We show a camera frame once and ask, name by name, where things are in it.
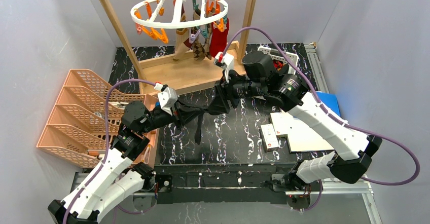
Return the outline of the orange clothes peg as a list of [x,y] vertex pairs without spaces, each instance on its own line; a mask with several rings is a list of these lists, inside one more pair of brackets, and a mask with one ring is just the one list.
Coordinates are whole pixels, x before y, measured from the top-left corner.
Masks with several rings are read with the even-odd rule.
[[141,27],[142,32],[144,32],[145,34],[147,34],[149,37],[151,37],[154,40],[160,40],[165,44],[169,43],[169,38],[165,32],[165,30],[162,28],[160,29],[160,31],[157,31],[154,28],[150,28],[147,29],[144,26]]

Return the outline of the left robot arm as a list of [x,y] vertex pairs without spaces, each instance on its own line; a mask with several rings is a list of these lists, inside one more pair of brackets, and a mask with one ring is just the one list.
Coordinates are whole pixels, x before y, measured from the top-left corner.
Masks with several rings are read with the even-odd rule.
[[154,129],[175,123],[184,126],[195,118],[202,120],[207,106],[176,101],[171,107],[148,110],[141,101],[129,103],[121,118],[118,134],[105,156],[85,180],[62,200],[48,206],[55,223],[99,223],[105,215],[153,176],[153,168],[132,162],[149,145],[144,136]]

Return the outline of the black sock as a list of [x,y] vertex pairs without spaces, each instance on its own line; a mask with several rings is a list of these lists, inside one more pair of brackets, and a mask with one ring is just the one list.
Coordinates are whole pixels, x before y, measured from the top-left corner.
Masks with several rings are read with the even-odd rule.
[[194,141],[199,145],[201,143],[202,136],[202,122],[203,116],[209,114],[212,116],[217,116],[223,114],[218,112],[209,106],[197,106],[193,104],[185,104],[181,101],[177,101],[174,104],[175,115],[177,116],[177,123],[179,127],[187,125],[189,122],[197,118],[197,128],[194,134]]

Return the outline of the white round clip hanger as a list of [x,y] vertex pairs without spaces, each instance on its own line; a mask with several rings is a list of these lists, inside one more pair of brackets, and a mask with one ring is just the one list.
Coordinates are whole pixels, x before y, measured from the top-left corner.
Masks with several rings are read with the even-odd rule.
[[[136,24],[142,25],[149,28],[163,28],[163,29],[180,29],[180,28],[190,28],[195,26],[202,26],[206,24],[213,23],[227,16],[229,11],[229,5],[225,0],[201,0],[201,5],[206,6],[209,1],[214,2],[215,7],[220,7],[220,11],[213,16],[206,16],[206,11],[201,10],[200,18],[198,20],[191,20],[182,22],[182,8],[185,6],[184,2],[186,0],[172,0],[175,1],[173,6],[173,15],[170,22],[157,22],[156,19],[159,15],[159,11],[164,7],[164,3],[168,0],[145,0],[136,5],[134,5],[130,10],[131,19]],[[141,7],[155,3],[156,7],[153,12],[148,15],[147,19],[139,18],[135,12]]]

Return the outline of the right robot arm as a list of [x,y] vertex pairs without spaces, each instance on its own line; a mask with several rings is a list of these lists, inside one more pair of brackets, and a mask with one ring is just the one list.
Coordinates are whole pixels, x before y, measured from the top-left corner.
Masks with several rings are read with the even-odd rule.
[[316,95],[304,77],[290,72],[289,65],[279,66],[270,55],[253,51],[244,56],[245,75],[234,69],[234,58],[219,52],[214,63],[223,69],[216,82],[216,96],[209,110],[227,113],[240,99],[262,96],[267,102],[299,119],[324,139],[333,151],[323,157],[298,162],[289,173],[290,181],[304,185],[325,178],[337,178],[353,184],[367,172],[372,156],[378,151],[380,137],[350,128]]

